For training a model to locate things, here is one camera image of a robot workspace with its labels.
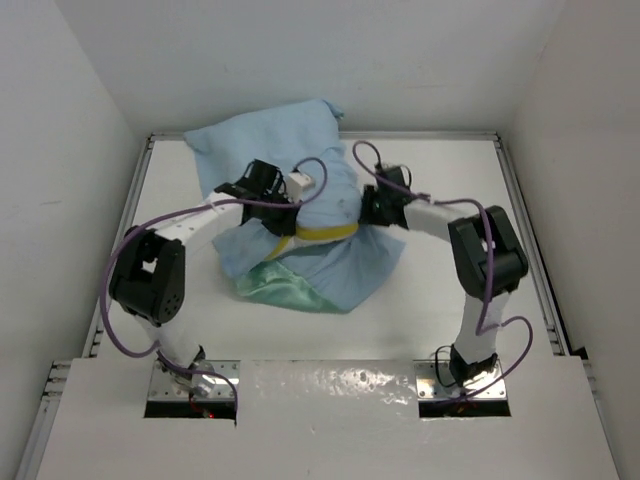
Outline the cream pillow with yellow edge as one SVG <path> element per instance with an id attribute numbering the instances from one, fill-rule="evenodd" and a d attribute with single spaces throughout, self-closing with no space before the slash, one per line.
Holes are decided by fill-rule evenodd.
<path id="1" fill-rule="evenodd" d="M 276 259 L 292 250 L 346 240 L 355 235 L 358 229 L 357 223 L 322 228 L 297 225 L 294 234 L 282 237 L 274 250 L 265 257 L 265 261 Z"/>

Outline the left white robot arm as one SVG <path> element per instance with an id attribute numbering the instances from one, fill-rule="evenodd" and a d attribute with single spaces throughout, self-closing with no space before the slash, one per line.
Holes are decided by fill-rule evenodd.
<path id="1" fill-rule="evenodd" d="M 139 320 L 152 352 L 178 382 L 204 371 L 203 348 L 177 320 L 189 255 L 250 222 L 277 238 L 292 237 L 301 197 L 313 184 L 299 169 L 283 173 L 255 159 L 239 180 L 219 185 L 199 205 L 129 229 L 110 261 L 108 295 Z"/>

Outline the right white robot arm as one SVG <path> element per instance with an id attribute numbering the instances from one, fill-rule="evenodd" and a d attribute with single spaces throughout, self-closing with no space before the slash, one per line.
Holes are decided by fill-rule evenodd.
<path id="1" fill-rule="evenodd" d="M 414 193 L 401 166 L 379 163 L 374 177 L 376 184 L 364 188 L 362 224 L 398 226 L 451 247 L 465 303 L 458 335 L 449 350 L 449 371 L 453 384 L 462 387 L 495 367 L 503 311 L 528 273 L 528 259 L 503 208 L 485 208 L 472 199 L 434 201 Z M 461 211 L 458 206 L 465 202 L 478 213 Z"/>

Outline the green and blue pillowcase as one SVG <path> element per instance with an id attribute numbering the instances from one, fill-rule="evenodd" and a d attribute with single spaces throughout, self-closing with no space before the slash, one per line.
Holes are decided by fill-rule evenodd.
<path id="1" fill-rule="evenodd" d="M 214 238 L 224 273 L 238 295 L 256 303 L 314 313 L 359 306 L 391 276 L 403 241 L 358 222 L 358 175 L 345 159 L 342 111 L 323 99 L 237 115 L 191 130 L 202 195 L 240 179 L 253 160 L 314 179 L 293 235 L 278 237 L 257 219 Z"/>

